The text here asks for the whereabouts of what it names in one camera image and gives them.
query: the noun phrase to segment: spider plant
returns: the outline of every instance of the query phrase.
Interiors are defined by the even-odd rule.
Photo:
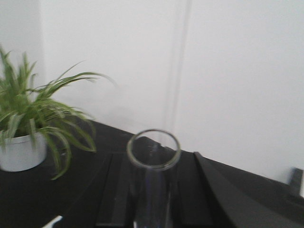
[[[85,151],[95,152],[96,147],[91,135],[82,130],[77,120],[90,124],[88,115],[81,110],[58,102],[51,96],[59,89],[79,80],[95,80],[94,76],[109,77],[93,72],[83,72],[64,77],[72,69],[60,75],[46,85],[34,88],[35,66],[28,62],[26,53],[22,63],[15,68],[9,54],[0,46],[0,58],[3,75],[0,75],[0,145],[5,148],[6,142],[14,137],[30,135],[35,144],[35,133],[41,133],[52,151],[56,168],[55,180],[62,176],[71,162],[71,146]],[[61,160],[61,150],[65,150],[65,161]]]

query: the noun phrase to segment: potted plant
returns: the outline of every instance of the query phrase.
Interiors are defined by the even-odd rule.
[[[58,102],[51,96],[64,86],[79,80],[94,80],[103,76],[83,72],[64,77],[66,72],[46,85],[33,87],[36,76],[32,74],[35,64],[30,65],[26,53],[23,62],[15,68],[9,53],[0,47],[3,75],[0,75],[0,168],[21,171],[40,164],[46,157],[46,144],[52,151],[57,171],[53,180],[62,176],[71,162],[71,145],[85,151],[95,152],[90,134],[76,123],[83,120],[90,124],[87,114]],[[65,150],[65,161],[59,149]]]

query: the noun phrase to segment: white wall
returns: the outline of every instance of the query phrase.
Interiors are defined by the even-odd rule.
[[[115,79],[56,96],[97,121],[165,128],[185,150],[286,182],[304,169],[303,10],[301,0],[0,0],[0,42],[26,50],[39,73],[45,58],[47,81],[82,60],[71,73]]]
[[[11,52],[13,64],[24,52],[31,63],[37,61],[36,85],[45,82],[41,39],[40,4],[38,0],[0,0],[0,45]]]
[[[287,182],[304,169],[304,1],[193,0],[176,135]]]
[[[184,4],[175,0],[43,0],[47,79],[72,72],[109,75],[64,88],[57,99],[84,108],[99,122],[130,132],[163,128],[176,34]]]

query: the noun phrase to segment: white flower pot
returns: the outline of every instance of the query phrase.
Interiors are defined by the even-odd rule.
[[[36,133],[35,138],[36,146],[29,135],[13,138],[6,143],[5,149],[0,146],[0,169],[16,172],[42,163],[47,155],[46,141],[40,133]]]

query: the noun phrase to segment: clear glass cylinder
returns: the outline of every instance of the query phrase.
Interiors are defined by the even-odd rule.
[[[177,196],[177,162],[181,148],[171,133],[149,129],[127,145],[131,162],[130,192],[134,228],[172,228]]]

